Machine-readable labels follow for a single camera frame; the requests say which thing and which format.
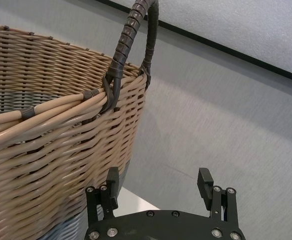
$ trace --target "white table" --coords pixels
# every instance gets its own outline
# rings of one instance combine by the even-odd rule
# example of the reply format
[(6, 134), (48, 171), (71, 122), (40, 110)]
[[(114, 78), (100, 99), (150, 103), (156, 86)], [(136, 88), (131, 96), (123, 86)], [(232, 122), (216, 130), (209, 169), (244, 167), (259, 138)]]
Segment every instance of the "white table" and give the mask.
[(159, 208), (148, 203), (146, 200), (132, 193), (131, 191), (121, 188), (118, 196), (119, 208), (114, 210), (115, 217), (127, 214), (138, 213), (146, 210), (159, 210)]

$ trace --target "basket handle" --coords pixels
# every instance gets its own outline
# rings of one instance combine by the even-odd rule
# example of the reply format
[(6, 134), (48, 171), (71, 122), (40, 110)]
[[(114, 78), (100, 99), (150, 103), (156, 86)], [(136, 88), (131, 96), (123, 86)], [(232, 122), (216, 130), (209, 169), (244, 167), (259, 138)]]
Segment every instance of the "basket handle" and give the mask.
[[(105, 88), (108, 98), (102, 112), (109, 109), (114, 109), (117, 105), (124, 65), (146, 12), (148, 12), (147, 45), (145, 58), (140, 67), (139, 75), (146, 73), (146, 89), (150, 84), (150, 66), (158, 28), (158, 0), (136, 0), (129, 13), (124, 29), (121, 32), (115, 55), (112, 58), (112, 62), (103, 78), (103, 87)], [(112, 81), (114, 83), (113, 89), (111, 90), (110, 84)]]

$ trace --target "wicker basket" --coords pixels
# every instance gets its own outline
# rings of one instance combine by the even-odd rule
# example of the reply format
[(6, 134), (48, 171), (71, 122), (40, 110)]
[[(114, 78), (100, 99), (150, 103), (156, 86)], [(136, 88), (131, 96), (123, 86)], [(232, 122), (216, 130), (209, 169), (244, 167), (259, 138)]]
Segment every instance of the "wicker basket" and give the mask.
[[(147, 11), (143, 64), (125, 64)], [(44, 237), (83, 215), (109, 167), (124, 171), (157, 24), (157, 0), (137, 0), (113, 58), (0, 26), (0, 240)]]

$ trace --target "black trim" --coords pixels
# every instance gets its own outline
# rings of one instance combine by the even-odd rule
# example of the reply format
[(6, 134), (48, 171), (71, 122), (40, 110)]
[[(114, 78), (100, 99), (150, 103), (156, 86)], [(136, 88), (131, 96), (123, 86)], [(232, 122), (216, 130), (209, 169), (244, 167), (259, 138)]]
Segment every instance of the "black trim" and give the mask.
[[(123, 5), (120, 5), (120, 4), (115, 3), (113, 1), (110, 1), (110, 0), (96, 0), (96, 1), (98, 1), (100, 3), (103, 3), (103, 4), (106, 4), (108, 6), (111, 6), (113, 8), (116, 8), (118, 10), (121, 10), (121, 11), (123, 11), (125, 13), (129, 13), (130, 12), (130, 8), (128, 8), (126, 6), (123, 6)], [(162, 27), (162, 28), (168, 29), (170, 31), (173, 31), (175, 33), (178, 33), (180, 35), (183, 35), (183, 36), (185, 36), (187, 38), (190, 38), (192, 40), (195, 40), (197, 42), (200, 42), (202, 44), (205, 44), (205, 45), (208, 45), (208, 46), (213, 47), (215, 49), (218, 49), (220, 51), (223, 51), (223, 52), (225, 52), (227, 54), (230, 54), (230, 55), (235, 56), (237, 58), (240, 58), (242, 60), (245, 60), (245, 61), (247, 61), (249, 63), (252, 63), (254, 65), (257, 65), (259, 67), (267, 69), (269, 71), (272, 71), (274, 73), (277, 73), (279, 75), (282, 75), (282, 76), (284, 76), (286, 78), (292, 79), (292, 72), (286, 71), (286, 70), (284, 70), (282, 68), (276, 67), (274, 65), (271, 65), (271, 64), (266, 63), (264, 61), (261, 61), (261, 60), (259, 60), (257, 58), (252, 57), (252, 56), (246, 55), (246, 54), (244, 54), (242, 52), (233, 50), (233, 49), (231, 49), (231, 48), (229, 48), (227, 46), (223, 46), (223, 45), (221, 45), (219, 43), (216, 43), (216, 42), (211, 41), (209, 39), (206, 39), (204, 37), (198, 36), (198, 35), (196, 35), (194, 33), (191, 33), (189, 31), (183, 30), (183, 29), (181, 29), (179, 27), (173, 26), (173, 25), (171, 25), (169, 23), (166, 23), (164, 21), (161, 21), (161, 20), (159, 20), (159, 26)]]
[(27, 119), (30, 119), (34, 116), (36, 116), (36, 113), (35, 113), (35, 109), (33, 106), (30, 106), (30, 107), (27, 107), (27, 108), (23, 108), (23, 109), (20, 109), (19, 110), (20, 113), (21, 113), (21, 119), (23, 121), (27, 120)]

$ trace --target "metal bolt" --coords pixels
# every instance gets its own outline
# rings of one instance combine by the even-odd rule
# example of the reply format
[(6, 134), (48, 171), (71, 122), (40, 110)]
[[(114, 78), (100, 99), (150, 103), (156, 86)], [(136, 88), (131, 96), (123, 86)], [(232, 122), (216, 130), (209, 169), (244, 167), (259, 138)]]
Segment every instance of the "metal bolt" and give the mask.
[(233, 190), (232, 188), (230, 188), (230, 189), (228, 189), (228, 193), (234, 194), (235, 193), (235, 190)]
[(222, 233), (220, 230), (218, 229), (212, 229), (211, 231), (212, 236), (214, 236), (215, 238), (221, 238), (222, 237)]
[(174, 216), (174, 217), (179, 217), (179, 215), (180, 215), (180, 213), (178, 212), (178, 211), (173, 211), (172, 212), (172, 216)]
[(153, 217), (155, 213), (153, 211), (147, 211), (147, 216), (148, 217)]
[(108, 231), (107, 231), (107, 235), (109, 236), (109, 237), (114, 237), (114, 236), (116, 236), (117, 235), (117, 233), (118, 233), (118, 230), (116, 229), (116, 228), (114, 228), (114, 227), (111, 227), (110, 229), (108, 229)]
[(218, 186), (215, 186), (215, 187), (214, 187), (214, 190), (215, 190), (216, 192), (220, 192), (220, 191), (221, 191), (220, 187), (218, 187)]
[(99, 238), (99, 232), (97, 232), (97, 231), (93, 231), (93, 232), (91, 232), (91, 233), (89, 234), (89, 239), (91, 239), (91, 240), (95, 240), (95, 239), (97, 239), (97, 238)]
[(239, 236), (239, 234), (237, 234), (235, 232), (230, 233), (230, 237), (233, 240), (241, 240), (241, 237)]

